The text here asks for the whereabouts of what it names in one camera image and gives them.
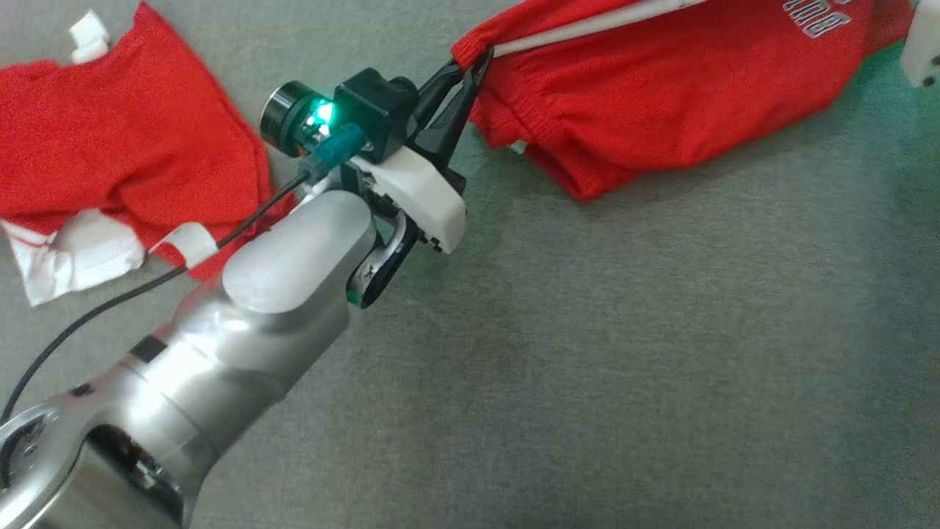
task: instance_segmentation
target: gray carpet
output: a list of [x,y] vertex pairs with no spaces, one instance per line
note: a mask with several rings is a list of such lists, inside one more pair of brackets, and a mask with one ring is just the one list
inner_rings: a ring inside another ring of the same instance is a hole
[[[290,79],[426,78],[511,3],[154,6],[253,120]],[[68,61],[88,7],[119,35],[135,3],[0,2],[0,65]],[[219,464],[194,527],[940,526],[940,92],[906,87],[899,53],[820,116],[590,204],[467,134],[460,251],[416,252],[353,316]],[[2,245],[0,391],[163,270],[30,310]],[[88,326],[24,403],[119,358],[191,287]]]

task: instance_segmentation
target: white plastic part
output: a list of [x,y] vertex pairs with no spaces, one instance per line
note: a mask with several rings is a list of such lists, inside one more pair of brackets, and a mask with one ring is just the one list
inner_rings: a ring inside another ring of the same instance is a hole
[[940,81],[940,0],[920,0],[901,53],[901,69],[912,87]]
[[461,243],[466,204],[420,154],[402,147],[380,166],[359,156],[350,164],[371,174],[378,194],[388,195],[441,251],[450,253]]
[[71,39],[75,41],[76,48],[84,48],[98,39],[104,40],[105,44],[111,41],[111,36],[108,35],[108,30],[104,27],[104,22],[91,9],[88,10],[88,13],[85,13],[81,20],[69,28],[69,33]]
[[328,191],[239,249],[222,271],[222,284],[237,305],[264,314],[292,311],[322,290],[320,301],[335,297],[348,318],[346,283],[375,236],[362,199]]
[[298,209],[311,203],[318,196],[329,191],[333,187],[334,183],[339,182],[339,179],[341,178],[339,171],[340,171],[339,168],[333,168],[333,170],[330,171],[330,174],[327,175],[326,178],[320,180],[319,182],[313,185],[300,184],[300,187],[298,187],[299,192],[296,195],[298,199],[298,203],[296,206],[294,206],[292,210],[290,210],[290,213],[288,213],[288,215],[293,214]]
[[688,8],[701,4],[705,0],[640,0],[625,8],[587,18],[573,24],[563,25],[523,39],[513,40],[499,44],[493,49],[493,56],[507,56],[525,50],[538,48],[546,44],[554,44],[564,40],[577,39],[585,35],[593,35],[622,25],[633,24],[647,20],[671,11]]
[[71,52],[71,62],[72,64],[85,64],[106,55],[108,55],[108,43],[104,39],[95,39],[88,45]]
[[79,213],[50,236],[0,223],[33,307],[118,278],[144,263],[144,247],[133,230],[96,209]]
[[198,222],[180,224],[176,230],[173,230],[169,235],[160,239],[160,242],[153,245],[149,253],[153,253],[155,249],[162,245],[170,245],[176,248],[182,254],[182,258],[186,260],[187,268],[196,267],[219,251],[212,234]]

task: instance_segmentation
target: red t-shirt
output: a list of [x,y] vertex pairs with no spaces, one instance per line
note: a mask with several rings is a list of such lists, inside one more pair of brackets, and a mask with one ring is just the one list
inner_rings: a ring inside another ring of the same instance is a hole
[[[98,60],[0,70],[0,123],[0,218],[37,232],[99,208],[146,248],[189,221],[218,240],[272,195],[259,138],[147,4]],[[238,246],[193,275],[212,277]],[[172,250],[161,254],[182,264]]]
[[[453,47],[487,45],[632,4],[527,0]],[[577,199],[687,167],[831,104],[870,54],[906,34],[907,0],[707,0],[493,61],[472,121]]]

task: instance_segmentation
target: white bracket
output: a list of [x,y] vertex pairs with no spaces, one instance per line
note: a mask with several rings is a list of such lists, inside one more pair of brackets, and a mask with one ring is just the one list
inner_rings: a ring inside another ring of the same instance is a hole
[[444,253],[452,252],[466,230],[466,204],[427,159],[401,147],[381,165],[360,156],[350,165],[372,175],[377,194],[388,195]]
[[920,0],[901,54],[901,68],[912,87],[940,81],[940,0]]

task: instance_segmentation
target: white lettering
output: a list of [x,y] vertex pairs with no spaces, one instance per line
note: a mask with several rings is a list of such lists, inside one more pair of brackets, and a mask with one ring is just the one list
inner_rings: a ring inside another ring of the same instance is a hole
[[832,31],[841,25],[846,25],[851,21],[852,19],[849,18],[849,15],[835,12],[817,22],[814,22],[813,24],[808,25],[803,29],[803,32],[813,39],[818,39],[827,32]]
[[809,4],[803,8],[799,8],[796,11],[790,13],[790,18],[796,22],[796,25],[803,25],[813,20],[814,18],[829,12],[830,9],[832,8],[829,7],[829,3],[825,0],[816,0],[812,4]]

